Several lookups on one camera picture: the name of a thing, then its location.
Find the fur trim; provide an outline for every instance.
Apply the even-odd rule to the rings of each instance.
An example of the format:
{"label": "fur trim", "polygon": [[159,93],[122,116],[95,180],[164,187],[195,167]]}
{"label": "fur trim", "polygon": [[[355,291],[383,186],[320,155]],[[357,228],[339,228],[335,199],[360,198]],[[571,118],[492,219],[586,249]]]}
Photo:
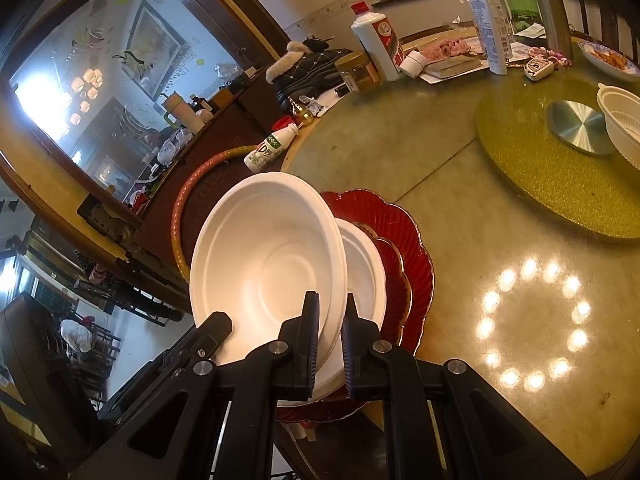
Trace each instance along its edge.
{"label": "fur trim", "polygon": [[287,43],[287,52],[303,52],[304,54],[311,54],[311,49],[299,41],[289,41],[289,43]]}
{"label": "fur trim", "polygon": [[272,64],[266,73],[267,83],[273,83],[273,80],[284,74],[287,70],[299,62],[305,54],[303,52],[287,52],[274,64]]}
{"label": "fur trim", "polygon": [[267,69],[267,83],[273,83],[274,79],[293,68],[306,54],[311,54],[311,49],[308,46],[299,41],[289,41],[287,53]]}

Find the glass jar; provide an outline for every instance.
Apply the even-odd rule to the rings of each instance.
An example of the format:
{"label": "glass jar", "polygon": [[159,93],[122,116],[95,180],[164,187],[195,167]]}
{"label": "glass jar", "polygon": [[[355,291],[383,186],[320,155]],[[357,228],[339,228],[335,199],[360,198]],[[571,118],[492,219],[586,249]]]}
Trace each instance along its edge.
{"label": "glass jar", "polygon": [[342,80],[352,92],[364,92],[380,84],[380,76],[366,52],[351,52],[335,62]]}

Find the table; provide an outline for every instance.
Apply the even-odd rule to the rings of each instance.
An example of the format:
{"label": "table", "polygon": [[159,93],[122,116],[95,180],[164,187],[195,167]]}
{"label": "table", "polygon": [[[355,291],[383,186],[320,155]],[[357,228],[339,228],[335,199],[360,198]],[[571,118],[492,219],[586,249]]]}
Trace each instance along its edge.
{"label": "table", "polygon": [[[598,82],[640,93],[575,50],[569,80],[594,93]],[[622,458],[640,433],[640,246],[556,216],[519,193],[484,152],[478,103],[489,88],[516,79],[533,85],[514,68],[434,86],[403,78],[350,94],[293,146],[283,170],[318,191],[362,187],[407,210],[436,275],[417,357],[471,364],[590,475]],[[514,387],[507,371],[519,377]],[[365,413],[381,425],[379,406]],[[336,438],[329,428],[321,433]],[[328,444],[299,441],[298,449],[318,478],[329,470],[340,478],[322,457],[348,461],[348,451],[314,453],[314,445]],[[379,447],[370,447],[363,468],[380,463]]]}

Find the plate with food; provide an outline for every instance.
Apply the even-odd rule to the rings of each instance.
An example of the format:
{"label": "plate with food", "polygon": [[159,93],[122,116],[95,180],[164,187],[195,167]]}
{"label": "plate with food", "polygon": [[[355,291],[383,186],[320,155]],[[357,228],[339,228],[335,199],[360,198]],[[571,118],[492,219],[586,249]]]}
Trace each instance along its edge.
{"label": "plate with food", "polygon": [[578,46],[584,57],[604,73],[624,81],[640,80],[640,69],[619,52],[591,41],[581,41]]}

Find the red cap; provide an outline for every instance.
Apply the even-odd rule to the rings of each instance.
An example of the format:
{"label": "red cap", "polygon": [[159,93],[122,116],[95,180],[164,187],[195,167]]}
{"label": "red cap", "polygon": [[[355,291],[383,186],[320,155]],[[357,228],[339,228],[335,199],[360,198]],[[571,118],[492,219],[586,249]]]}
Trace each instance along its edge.
{"label": "red cap", "polygon": [[365,12],[369,12],[369,6],[365,2],[355,3],[351,6],[351,9],[353,9],[353,12],[356,13],[356,16],[358,14],[364,14]]}

